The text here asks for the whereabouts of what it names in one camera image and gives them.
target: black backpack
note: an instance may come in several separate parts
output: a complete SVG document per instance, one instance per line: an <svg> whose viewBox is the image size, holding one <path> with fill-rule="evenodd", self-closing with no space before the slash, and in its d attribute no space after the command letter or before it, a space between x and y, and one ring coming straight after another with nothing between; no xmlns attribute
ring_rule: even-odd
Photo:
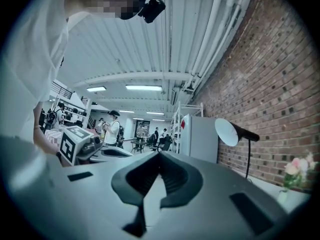
<svg viewBox="0 0 320 240"><path fill-rule="evenodd" d="M120 125L118 135L116 136L116 142L123 143L124 142L124 128Z"/></svg>
<svg viewBox="0 0 320 240"><path fill-rule="evenodd" d="M52 125L55 121L55 119L57 118L57 112L61 110L61 109L58 109L57 111L51 111L51 113L48 115L48 120L47 120L47 123Z"/></svg>

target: black hat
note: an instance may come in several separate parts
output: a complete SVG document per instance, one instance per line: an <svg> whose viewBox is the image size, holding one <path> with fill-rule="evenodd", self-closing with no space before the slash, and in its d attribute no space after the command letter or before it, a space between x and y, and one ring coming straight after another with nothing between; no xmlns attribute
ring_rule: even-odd
<svg viewBox="0 0 320 240"><path fill-rule="evenodd" d="M139 0L133 2L133 8L122 8L122 12L120 15L120 19L129 20L133 18L136 14L138 14L141 9L145 6L146 0Z"/></svg>
<svg viewBox="0 0 320 240"><path fill-rule="evenodd" d="M120 113L116 110L111 110L111 111L108 111L107 113L111 116L120 117Z"/></svg>

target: pink flower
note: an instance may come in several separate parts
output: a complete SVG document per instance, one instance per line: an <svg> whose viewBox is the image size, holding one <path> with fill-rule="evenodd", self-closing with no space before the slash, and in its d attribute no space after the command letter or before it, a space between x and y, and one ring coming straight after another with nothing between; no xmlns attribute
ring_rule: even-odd
<svg viewBox="0 0 320 240"><path fill-rule="evenodd" d="M312 162L310 163L310 169L311 169L311 170L314 170L315 167L316 167L316 162L312 161Z"/></svg>
<svg viewBox="0 0 320 240"><path fill-rule="evenodd" d="M300 167L300 159L299 158L295 158L292 160L292 165L299 168Z"/></svg>
<svg viewBox="0 0 320 240"><path fill-rule="evenodd" d="M309 165L308 165L307 160L304 158L300 159L300 167L299 168L301 169L301 171L306 173L308 171L308 167L309 167Z"/></svg>
<svg viewBox="0 0 320 240"><path fill-rule="evenodd" d="M309 153L306 157L306 160L308 163L312 163L314 161L314 155L312 153Z"/></svg>
<svg viewBox="0 0 320 240"><path fill-rule="evenodd" d="M292 163L288 163L285 167L285 173L290 175L295 175L299 172L298 168L294 166Z"/></svg>

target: black rectangular slot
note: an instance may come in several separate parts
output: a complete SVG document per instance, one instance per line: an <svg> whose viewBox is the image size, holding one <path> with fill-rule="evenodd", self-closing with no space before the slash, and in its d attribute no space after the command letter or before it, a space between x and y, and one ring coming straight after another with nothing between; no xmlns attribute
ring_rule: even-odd
<svg viewBox="0 0 320 240"><path fill-rule="evenodd" d="M87 172L81 172L81 173L77 173L77 174L68 175L68 178L69 178L69 181L75 182L75 181L90 177L92 175L93 174L91 172L87 171Z"/></svg>
<svg viewBox="0 0 320 240"><path fill-rule="evenodd" d="M233 194L230 196L230 199L256 236L274 225L244 193Z"/></svg>

